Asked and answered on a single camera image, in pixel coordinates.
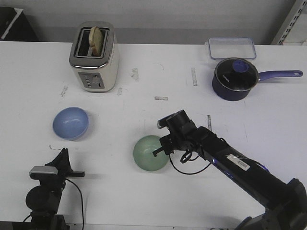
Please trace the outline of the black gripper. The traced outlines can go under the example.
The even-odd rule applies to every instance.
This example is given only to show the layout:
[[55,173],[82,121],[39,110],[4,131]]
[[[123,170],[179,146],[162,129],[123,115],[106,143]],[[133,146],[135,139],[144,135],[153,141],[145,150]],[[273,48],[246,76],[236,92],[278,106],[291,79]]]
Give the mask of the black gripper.
[[74,171],[70,165],[69,151],[67,148],[63,148],[60,153],[45,167],[53,172],[53,175],[48,176],[47,181],[44,182],[50,189],[64,189],[66,185],[66,179],[68,177],[85,177],[84,171]]
[[197,138],[194,137],[197,131],[194,122],[189,119],[184,110],[180,110],[176,114],[177,129],[167,128],[169,134],[159,139],[161,147],[153,151],[154,157],[157,157],[160,152],[169,155],[175,150],[186,150],[203,155],[203,148]]

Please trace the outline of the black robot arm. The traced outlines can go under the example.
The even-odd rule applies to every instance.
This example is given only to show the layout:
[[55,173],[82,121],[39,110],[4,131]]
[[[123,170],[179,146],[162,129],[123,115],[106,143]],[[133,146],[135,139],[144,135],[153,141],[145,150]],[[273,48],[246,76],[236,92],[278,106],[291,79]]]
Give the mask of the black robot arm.
[[223,138],[195,124],[184,110],[157,122],[159,129],[167,127],[169,134],[160,138],[161,147],[154,155],[175,150],[187,154],[196,152],[245,190],[265,207],[265,213],[247,217],[238,230],[303,230],[307,226],[307,193],[296,178],[285,184],[263,166],[232,148]]
[[64,216],[58,214],[62,193],[66,182],[71,182],[70,177],[85,177],[85,172],[71,168],[68,149],[63,148],[54,160],[44,166],[34,166],[29,177],[40,182],[28,192],[25,199],[31,209],[29,229],[69,230]]

